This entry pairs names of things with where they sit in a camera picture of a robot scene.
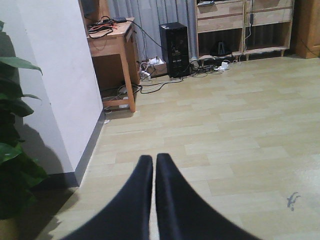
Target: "desk drawer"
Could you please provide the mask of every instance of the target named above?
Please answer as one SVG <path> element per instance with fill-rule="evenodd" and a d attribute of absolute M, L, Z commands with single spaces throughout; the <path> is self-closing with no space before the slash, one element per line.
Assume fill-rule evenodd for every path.
<path fill-rule="evenodd" d="M 242 28 L 243 21 L 242 15 L 198 20 L 198 33 Z"/>
<path fill-rule="evenodd" d="M 238 15 L 243 13 L 243 1 L 223 2 L 214 5 L 198 6 L 196 8 L 197 18 L 211 18 L 225 15 Z"/>
<path fill-rule="evenodd" d="M 293 0 L 253 0 L 253 11 L 292 8 Z M 252 11 L 251 0 L 246 0 L 246 12 Z"/>
<path fill-rule="evenodd" d="M 264 11 L 253 13 L 253 25 L 277 24 L 292 20 L 292 9 L 281 9 L 276 11 Z M 246 15 L 246 26 L 250 24 L 250 14 Z"/>

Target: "storage box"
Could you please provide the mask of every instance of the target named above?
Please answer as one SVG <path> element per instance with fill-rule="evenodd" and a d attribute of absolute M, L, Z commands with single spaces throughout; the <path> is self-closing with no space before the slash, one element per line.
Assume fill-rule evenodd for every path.
<path fill-rule="evenodd" d="M 151 78 L 160 77 L 168 74 L 167 63 L 150 65 L 147 72 L 151 75 Z"/>

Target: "curtain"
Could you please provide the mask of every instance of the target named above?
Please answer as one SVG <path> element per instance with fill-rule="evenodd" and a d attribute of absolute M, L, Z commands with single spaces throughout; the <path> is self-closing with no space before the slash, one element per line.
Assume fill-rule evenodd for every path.
<path fill-rule="evenodd" d="M 189 57 L 196 57 L 196 20 L 194 0 L 107 0 L 110 17 L 134 17 L 150 37 L 161 45 L 159 25 L 179 22 L 188 29 Z M 139 59 L 162 58 L 162 51 L 136 26 Z"/>

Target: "wooden floor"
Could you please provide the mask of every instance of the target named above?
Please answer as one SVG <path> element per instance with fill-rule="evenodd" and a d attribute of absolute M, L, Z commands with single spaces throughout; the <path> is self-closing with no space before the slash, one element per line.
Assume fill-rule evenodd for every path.
<path fill-rule="evenodd" d="M 85 223 L 117 193 L 140 155 L 155 160 L 157 153 L 170 153 L 213 208 L 252 234 L 320 239 L 320 59 L 237 63 L 223 74 L 139 93 L 136 108 L 133 115 L 107 115 L 81 186 L 38 240 L 59 239 Z"/>

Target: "computer tower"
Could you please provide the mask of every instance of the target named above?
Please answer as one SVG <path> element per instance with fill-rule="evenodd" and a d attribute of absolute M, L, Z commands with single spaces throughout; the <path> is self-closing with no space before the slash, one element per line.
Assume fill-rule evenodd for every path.
<path fill-rule="evenodd" d="M 162 57 L 171 78 L 190 75 L 187 27 L 179 22 L 159 25 Z"/>

